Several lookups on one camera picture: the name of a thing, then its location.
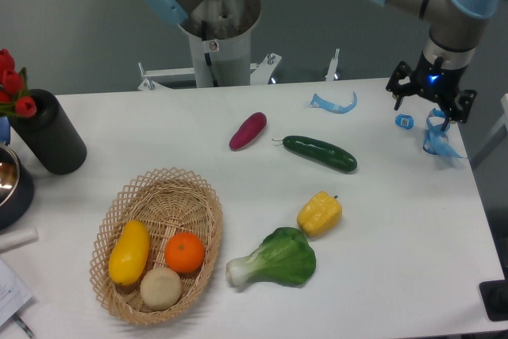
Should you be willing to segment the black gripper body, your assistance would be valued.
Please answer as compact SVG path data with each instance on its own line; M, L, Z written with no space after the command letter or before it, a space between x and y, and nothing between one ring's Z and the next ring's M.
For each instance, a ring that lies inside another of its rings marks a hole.
M462 102L463 91L459 88L463 67L449 68L444 55L428 59L422 52L416 68L410 75L411 95L417 95L432 102Z

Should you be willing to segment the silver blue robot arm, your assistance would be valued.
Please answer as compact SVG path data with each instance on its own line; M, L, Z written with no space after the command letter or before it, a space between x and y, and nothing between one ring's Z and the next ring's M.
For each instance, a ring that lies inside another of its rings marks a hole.
M162 20L177 25L190 42L199 87L251 83L251 31L260 0L144 0ZM435 102L447 122L464 123L474 90L459 82L499 0L371 0L430 23L429 39L415 68L400 63L387 84L396 102L417 95Z

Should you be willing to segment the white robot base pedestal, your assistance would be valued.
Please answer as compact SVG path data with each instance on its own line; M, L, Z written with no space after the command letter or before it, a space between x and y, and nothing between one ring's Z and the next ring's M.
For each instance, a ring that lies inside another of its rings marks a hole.
M260 0L205 0L180 25L196 87L250 84L251 33L260 14Z

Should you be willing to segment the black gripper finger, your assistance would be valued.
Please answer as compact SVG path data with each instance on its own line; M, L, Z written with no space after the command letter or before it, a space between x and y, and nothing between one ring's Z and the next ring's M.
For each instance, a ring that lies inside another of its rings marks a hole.
M441 125L442 132L447 130L451 122L465 124L468 121L476 96L477 91L474 90L458 91L455 97L452 93L441 96L439 106L445 115Z
M386 90L392 93L392 97L395 100L394 110L400 108L405 97L415 95L417 92L416 85L411 79L412 73L413 71L409 64L401 61L388 80Z

